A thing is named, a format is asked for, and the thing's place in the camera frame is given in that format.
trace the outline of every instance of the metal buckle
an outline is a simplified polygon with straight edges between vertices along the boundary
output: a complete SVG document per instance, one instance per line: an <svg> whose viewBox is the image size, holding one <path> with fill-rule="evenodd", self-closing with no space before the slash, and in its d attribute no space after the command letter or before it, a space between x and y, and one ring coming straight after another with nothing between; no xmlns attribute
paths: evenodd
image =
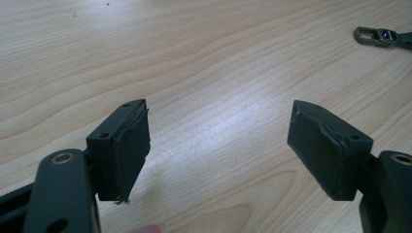
<svg viewBox="0 0 412 233"><path fill-rule="evenodd" d="M357 27L354 37L360 44L382 48L394 47L399 38L393 30L368 27Z"/></svg>

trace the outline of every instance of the metal ring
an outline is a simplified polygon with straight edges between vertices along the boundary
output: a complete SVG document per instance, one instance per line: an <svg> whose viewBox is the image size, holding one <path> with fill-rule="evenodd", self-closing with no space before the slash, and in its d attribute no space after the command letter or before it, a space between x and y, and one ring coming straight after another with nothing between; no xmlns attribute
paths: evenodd
<svg viewBox="0 0 412 233"><path fill-rule="evenodd" d="M75 154L72 153L72 152L60 153L60 154L56 155L55 157L53 157L51 159L51 163L54 164L54 165L60 165L60 164L66 163L66 162L72 160L74 155Z"/></svg>
<svg viewBox="0 0 412 233"><path fill-rule="evenodd" d="M408 157L404 154L395 153L395 154L392 154L391 158L394 161L396 161L398 163L401 163L403 165L412 166L412 158L410 158L410 157Z"/></svg>

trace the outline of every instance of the wooden surface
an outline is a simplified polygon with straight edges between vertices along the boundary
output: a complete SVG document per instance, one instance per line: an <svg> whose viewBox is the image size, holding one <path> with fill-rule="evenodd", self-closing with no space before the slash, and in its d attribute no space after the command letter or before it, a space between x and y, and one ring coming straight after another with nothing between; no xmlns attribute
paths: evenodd
<svg viewBox="0 0 412 233"><path fill-rule="evenodd" d="M0 7L0 194L146 98L152 150L104 232L361 232L286 143L292 101L412 153L412 52L357 26L412 31L412 1L14 1Z"/></svg>

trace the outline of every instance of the light wood tabletop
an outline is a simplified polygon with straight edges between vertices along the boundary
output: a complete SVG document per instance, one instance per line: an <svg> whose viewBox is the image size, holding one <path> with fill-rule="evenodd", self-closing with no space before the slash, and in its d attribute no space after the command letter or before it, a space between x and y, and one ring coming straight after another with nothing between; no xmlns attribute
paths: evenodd
<svg viewBox="0 0 412 233"><path fill-rule="evenodd" d="M293 100L412 153L412 52L358 26L412 31L412 1L90 0L0 5L0 195L122 103L145 98L152 150L104 232L361 232L287 145Z"/></svg>

